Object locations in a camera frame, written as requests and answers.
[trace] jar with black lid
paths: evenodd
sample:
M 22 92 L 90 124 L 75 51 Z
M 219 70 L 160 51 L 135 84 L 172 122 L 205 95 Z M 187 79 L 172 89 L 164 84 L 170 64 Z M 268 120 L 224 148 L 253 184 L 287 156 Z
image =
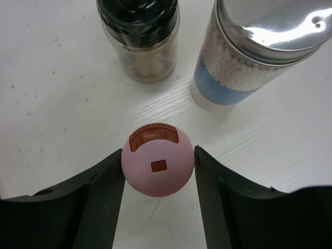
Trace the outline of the jar with black lid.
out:
M 104 31 L 126 73 L 158 82 L 174 70 L 179 10 L 177 0 L 96 0 Z

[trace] silver metal lid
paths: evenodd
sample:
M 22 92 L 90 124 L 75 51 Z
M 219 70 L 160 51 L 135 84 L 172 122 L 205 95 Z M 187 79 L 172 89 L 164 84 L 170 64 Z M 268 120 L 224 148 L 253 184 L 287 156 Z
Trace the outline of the silver metal lid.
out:
M 332 36 L 332 0 L 217 0 L 216 8 L 233 45 L 262 63 L 304 59 Z

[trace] blue label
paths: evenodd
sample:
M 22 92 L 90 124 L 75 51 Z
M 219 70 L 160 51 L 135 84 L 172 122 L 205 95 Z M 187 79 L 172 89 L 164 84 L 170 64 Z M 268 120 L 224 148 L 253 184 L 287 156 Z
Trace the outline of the blue label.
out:
M 236 91 L 222 86 L 206 69 L 202 55 L 200 55 L 198 58 L 194 79 L 200 93 L 207 100 L 217 105 L 237 104 L 258 90 Z

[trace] white beads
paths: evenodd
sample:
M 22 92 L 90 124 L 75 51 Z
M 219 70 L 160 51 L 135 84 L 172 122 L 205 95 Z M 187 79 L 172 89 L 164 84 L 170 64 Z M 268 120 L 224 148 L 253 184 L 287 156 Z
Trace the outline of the white beads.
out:
M 220 32 L 213 11 L 201 52 L 209 73 L 221 85 L 238 91 L 252 91 L 266 85 L 287 67 L 258 65 L 235 51 Z
M 154 75 L 159 75 L 162 70 L 162 63 L 158 59 L 152 59 L 150 61 L 150 71 Z
M 142 76 L 148 76 L 150 74 L 149 62 L 147 60 L 137 59 L 135 67 Z

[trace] black lid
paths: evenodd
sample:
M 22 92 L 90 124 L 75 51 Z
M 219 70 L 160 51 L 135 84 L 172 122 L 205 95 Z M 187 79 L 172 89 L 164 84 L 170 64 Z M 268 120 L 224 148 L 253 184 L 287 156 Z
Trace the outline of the black lid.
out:
M 131 47 L 150 47 L 165 39 L 177 20 L 177 0 L 97 0 L 111 35 Z

